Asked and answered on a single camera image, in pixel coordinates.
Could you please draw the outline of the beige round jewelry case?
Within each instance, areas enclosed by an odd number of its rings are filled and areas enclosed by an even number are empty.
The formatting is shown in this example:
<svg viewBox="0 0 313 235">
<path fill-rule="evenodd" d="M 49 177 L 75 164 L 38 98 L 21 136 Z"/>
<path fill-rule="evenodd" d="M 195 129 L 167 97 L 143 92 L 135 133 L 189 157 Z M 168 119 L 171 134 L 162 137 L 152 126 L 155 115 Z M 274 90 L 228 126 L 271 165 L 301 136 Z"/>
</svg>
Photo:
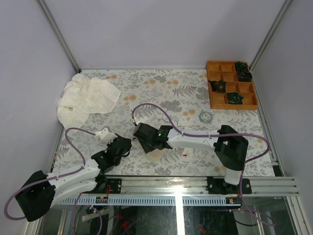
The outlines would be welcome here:
<svg viewBox="0 0 313 235">
<path fill-rule="evenodd" d="M 152 152 L 146 153 L 140 141 L 138 141 L 138 147 L 143 151 L 146 159 L 154 163 L 160 162 L 165 153 L 165 149 L 163 150 L 155 149 Z"/>
</svg>

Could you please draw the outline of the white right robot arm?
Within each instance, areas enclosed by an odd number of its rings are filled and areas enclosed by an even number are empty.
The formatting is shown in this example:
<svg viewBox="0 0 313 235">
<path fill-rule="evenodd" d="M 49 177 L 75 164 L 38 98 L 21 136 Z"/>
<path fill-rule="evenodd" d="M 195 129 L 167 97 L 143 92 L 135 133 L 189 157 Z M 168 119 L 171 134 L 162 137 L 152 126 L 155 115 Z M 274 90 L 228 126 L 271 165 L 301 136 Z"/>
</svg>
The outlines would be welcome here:
<svg viewBox="0 0 313 235">
<path fill-rule="evenodd" d="M 207 179 L 207 190 L 212 194 L 237 194 L 240 192 L 240 177 L 245 166 L 248 140 L 233 128 L 222 125 L 214 133 L 176 130 L 169 125 L 156 129 L 148 124 L 139 123 L 133 132 L 146 154 L 156 150 L 191 148 L 213 150 L 226 168 L 223 179 Z"/>
</svg>

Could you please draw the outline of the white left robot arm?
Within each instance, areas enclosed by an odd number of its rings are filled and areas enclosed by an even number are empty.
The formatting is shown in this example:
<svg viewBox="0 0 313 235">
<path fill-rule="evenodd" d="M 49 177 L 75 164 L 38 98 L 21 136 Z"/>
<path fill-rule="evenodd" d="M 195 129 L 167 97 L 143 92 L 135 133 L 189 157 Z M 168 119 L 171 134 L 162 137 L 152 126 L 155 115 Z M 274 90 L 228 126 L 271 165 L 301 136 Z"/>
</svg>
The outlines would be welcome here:
<svg viewBox="0 0 313 235">
<path fill-rule="evenodd" d="M 132 146 L 131 139 L 116 136 L 107 149 L 99 151 L 88 159 L 85 165 L 74 166 L 59 173 L 33 173 L 15 196 L 28 222 L 45 215 L 50 208 L 64 199 L 83 192 L 106 190 L 105 174 L 127 157 Z"/>
</svg>

